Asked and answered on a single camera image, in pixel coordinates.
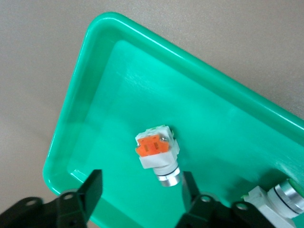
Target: green tray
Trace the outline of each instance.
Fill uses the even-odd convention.
[[[178,162],[225,205],[287,176],[304,184],[304,121],[141,25],[105,13],[89,26],[43,170],[56,194],[103,169],[92,220],[105,228],[174,227],[181,184],[144,170],[135,136],[166,124]],[[304,226],[304,216],[295,219]]]

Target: switch with orange block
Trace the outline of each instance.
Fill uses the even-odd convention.
[[[173,132],[162,125],[147,129],[136,136],[135,149],[144,169],[153,168],[158,180],[165,187],[176,185],[180,181],[177,155],[180,152]]]

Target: green plastic tray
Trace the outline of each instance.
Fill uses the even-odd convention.
[[[144,170],[135,136],[166,124],[178,162],[225,204],[287,176],[304,184],[304,121],[141,25],[105,13],[89,26],[43,170],[56,194],[103,169],[92,216],[106,228],[174,227],[181,184]],[[304,216],[295,219],[304,226]]]

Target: table surface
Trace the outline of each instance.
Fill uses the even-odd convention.
[[[83,36],[107,11],[304,118],[303,1],[0,1],[0,213],[55,197],[43,164]]]

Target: orange plastic part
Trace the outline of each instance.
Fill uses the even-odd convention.
[[[135,150],[141,157],[168,152],[169,143],[161,141],[158,134],[148,136],[138,140],[139,147]]]

